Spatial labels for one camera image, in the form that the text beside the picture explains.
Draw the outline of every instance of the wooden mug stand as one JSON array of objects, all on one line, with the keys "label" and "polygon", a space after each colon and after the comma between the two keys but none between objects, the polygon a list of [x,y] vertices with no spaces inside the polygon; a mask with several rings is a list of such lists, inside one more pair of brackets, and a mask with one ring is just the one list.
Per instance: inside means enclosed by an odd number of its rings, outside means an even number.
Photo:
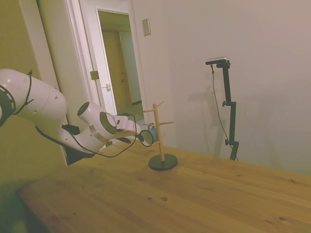
[{"label": "wooden mug stand", "polygon": [[177,165],[177,162],[178,162],[176,156],[174,156],[172,154],[165,154],[163,151],[162,134],[161,134],[160,125],[174,123],[173,121],[162,122],[162,123],[159,122],[159,115],[158,115],[157,108],[163,103],[164,103],[164,101],[162,101],[158,105],[156,103],[154,103],[152,105],[153,109],[144,110],[144,113],[153,112],[155,115],[155,125],[152,125],[152,126],[156,128],[158,141],[153,143],[153,145],[159,145],[160,154],[152,157],[149,160],[148,165],[151,169],[156,170],[156,171],[166,171],[166,170],[172,169],[173,167],[175,167]]}]

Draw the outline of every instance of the light switch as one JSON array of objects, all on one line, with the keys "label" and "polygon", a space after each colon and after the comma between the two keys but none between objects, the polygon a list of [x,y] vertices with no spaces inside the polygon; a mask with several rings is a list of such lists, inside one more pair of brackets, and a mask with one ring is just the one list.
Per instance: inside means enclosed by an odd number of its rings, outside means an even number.
[{"label": "light switch", "polygon": [[144,30],[144,36],[151,35],[149,19],[144,19],[142,21],[142,28]]}]

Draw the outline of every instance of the black round base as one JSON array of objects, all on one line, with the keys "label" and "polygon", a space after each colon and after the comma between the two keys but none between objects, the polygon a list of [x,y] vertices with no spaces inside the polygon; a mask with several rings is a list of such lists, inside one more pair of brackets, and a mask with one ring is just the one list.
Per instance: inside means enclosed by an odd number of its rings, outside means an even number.
[{"label": "black round base", "polygon": [[149,160],[149,167],[156,171],[166,171],[175,167],[178,160],[175,155],[164,154],[165,161],[161,161],[161,155],[156,155]]}]

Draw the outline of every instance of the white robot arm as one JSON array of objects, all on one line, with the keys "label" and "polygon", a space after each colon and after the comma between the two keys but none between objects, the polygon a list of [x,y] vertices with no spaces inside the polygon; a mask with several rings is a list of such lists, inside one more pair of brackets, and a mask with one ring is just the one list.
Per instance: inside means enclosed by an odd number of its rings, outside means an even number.
[{"label": "white robot arm", "polygon": [[31,75],[0,69],[0,127],[8,117],[18,115],[33,122],[46,138],[89,157],[113,138],[140,132],[140,126],[127,116],[114,116],[102,107],[86,102],[79,109],[78,117],[88,127],[73,136],[62,128],[66,114],[65,97],[57,89]]}]

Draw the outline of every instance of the mug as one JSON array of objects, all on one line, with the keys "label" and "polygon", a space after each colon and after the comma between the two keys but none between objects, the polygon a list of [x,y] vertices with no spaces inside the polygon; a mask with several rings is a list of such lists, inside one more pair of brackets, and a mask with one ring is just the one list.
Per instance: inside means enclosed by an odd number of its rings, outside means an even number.
[{"label": "mug", "polygon": [[152,125],[154,125],[154,123],[150,123],[148,125],[148,131],[151,133],[152,137],[154,138],[154,142],[156,142],[158,139],[157,139],[157,131],[156,131],[156,128],[153,127]]}]

